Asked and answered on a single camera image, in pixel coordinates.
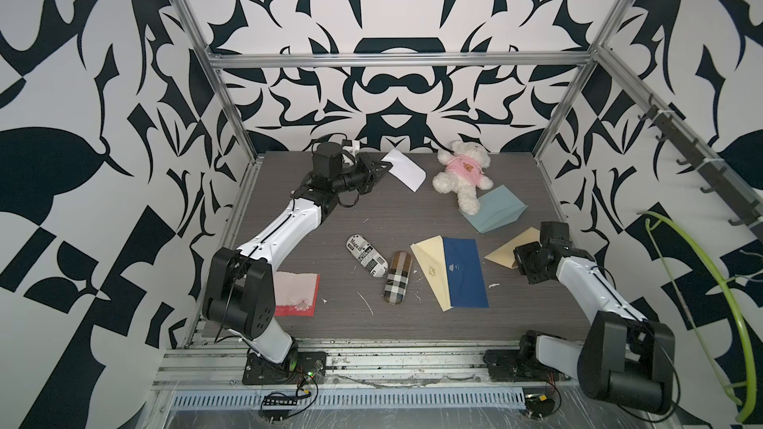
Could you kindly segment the white letter paper green border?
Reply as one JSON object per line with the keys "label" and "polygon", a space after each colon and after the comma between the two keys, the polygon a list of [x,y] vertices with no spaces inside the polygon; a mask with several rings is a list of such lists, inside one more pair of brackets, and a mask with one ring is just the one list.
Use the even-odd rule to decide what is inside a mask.
{"label": "white letter paper green border", "polygon": [[391,164],[389,172],[411,192],[417,192],[426,179],[425,170],[399,150],[389,151],[381,160]]}

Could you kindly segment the tan envelope gold emblem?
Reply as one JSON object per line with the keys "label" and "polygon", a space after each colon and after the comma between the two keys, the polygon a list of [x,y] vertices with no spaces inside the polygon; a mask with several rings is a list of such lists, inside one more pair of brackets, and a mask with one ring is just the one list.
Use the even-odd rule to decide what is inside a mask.
{"label": "tan envelope gold emblem", "polygon": [[528,228],[518,236],[515,236],[507,243],[486,255],[485,259],[506,268],[515,268],[517,262],[514,251],[522,245],[538,242],[539,238],[540,231],[537,228]]}

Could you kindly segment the light blue envelope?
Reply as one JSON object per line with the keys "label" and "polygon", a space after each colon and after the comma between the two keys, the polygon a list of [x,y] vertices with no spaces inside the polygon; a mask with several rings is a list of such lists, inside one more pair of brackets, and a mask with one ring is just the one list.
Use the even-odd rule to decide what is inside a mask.
{"label": "light blue envelope", "polygon": [[473,216],[463,214],[479,234],[488,234],[514,224],[528,206],[506,186],[500,186],[478,199],[480,211]]}

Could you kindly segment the dark blue envelope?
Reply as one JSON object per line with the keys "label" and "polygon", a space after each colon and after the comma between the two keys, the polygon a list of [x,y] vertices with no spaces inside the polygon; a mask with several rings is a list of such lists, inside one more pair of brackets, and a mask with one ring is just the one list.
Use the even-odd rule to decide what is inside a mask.
{"label": "dark blue envelope", "polygon": [[487,309],[489,301],[475,240],[443,240],[450,305]]}

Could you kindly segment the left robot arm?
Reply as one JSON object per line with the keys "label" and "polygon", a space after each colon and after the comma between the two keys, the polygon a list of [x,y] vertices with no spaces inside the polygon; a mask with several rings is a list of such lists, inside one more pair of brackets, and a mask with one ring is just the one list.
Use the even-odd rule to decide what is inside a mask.
{"label": "left robot arm", "polygon": [[236,249],[219,249],[211,263],[202,316],[242,339],[265,363],[284,371],[298,366],[298,343],[275,319],[274,275],[299,242],[319,228],[341,194],[367,195],[393,164],[366,152],[324,142],[312,152],[312,169],[290,194],[286,208],[257,236]]}

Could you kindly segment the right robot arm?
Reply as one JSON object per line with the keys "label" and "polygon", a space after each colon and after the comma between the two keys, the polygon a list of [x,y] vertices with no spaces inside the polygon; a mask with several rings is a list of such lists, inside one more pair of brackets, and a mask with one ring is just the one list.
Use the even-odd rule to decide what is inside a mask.
{"label": "right robot arm", "polygon": [[535,242],[514,251],[520,274],[532,284],[556,281],[590,323],[583,343],[528,331],[520,361],[575,379],[591,399],[667,416],[679,396],[675,336],[628,303],[585,250],[574,245],[564,222],[543,222]]}

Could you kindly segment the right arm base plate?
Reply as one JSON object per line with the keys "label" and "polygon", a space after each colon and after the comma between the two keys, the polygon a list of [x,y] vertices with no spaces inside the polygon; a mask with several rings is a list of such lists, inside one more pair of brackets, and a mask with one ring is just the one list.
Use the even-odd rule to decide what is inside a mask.
{"label": "right arm base plate", "polygon": [[526,383],[527,381],[570,381],[570,377],[525,356],[520,350],[487,350],[483,356],[494,383]]}

